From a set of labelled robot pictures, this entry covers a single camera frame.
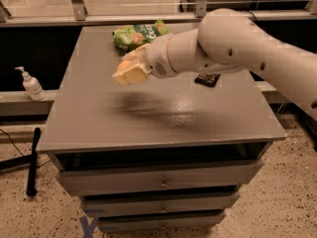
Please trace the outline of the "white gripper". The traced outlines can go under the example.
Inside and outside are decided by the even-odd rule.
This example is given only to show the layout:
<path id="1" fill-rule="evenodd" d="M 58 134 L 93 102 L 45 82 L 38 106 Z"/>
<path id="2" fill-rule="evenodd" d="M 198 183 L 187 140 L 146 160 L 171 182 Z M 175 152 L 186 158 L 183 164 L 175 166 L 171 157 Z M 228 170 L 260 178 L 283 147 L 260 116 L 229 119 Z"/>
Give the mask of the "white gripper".
<path id="1" fill-rule="evenodd" d="M 157 78 L 168 78 L 177 76 L 177 72 L 172 68 L 168 60 L 167 44 L 172 34 L 166 34 L 154 39 L 150 44 L 144 44 L 126 53 L 122 60 L 145 61 L 151 74 Z M 114 80 L 121 84 L 135 84 L 148 79 L 147 72 L 139 63 L 129 64 L 124 69 L 112 74 Z"/>

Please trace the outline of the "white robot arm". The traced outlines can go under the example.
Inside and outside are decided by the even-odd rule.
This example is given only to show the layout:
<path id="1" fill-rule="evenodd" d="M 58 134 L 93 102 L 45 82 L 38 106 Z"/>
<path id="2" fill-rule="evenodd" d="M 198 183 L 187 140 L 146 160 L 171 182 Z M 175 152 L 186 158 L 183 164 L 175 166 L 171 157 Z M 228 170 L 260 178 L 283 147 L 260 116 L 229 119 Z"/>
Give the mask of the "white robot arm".
<path id="1" fill-rule="evenodd" d="M 198 27 L 154 39 L 125 54 L 112 74 L 121 85 L 181 73 L 246 69 L 317 119 L 317 55 L 280 41 L 232 9 L 216 9 Z"/>

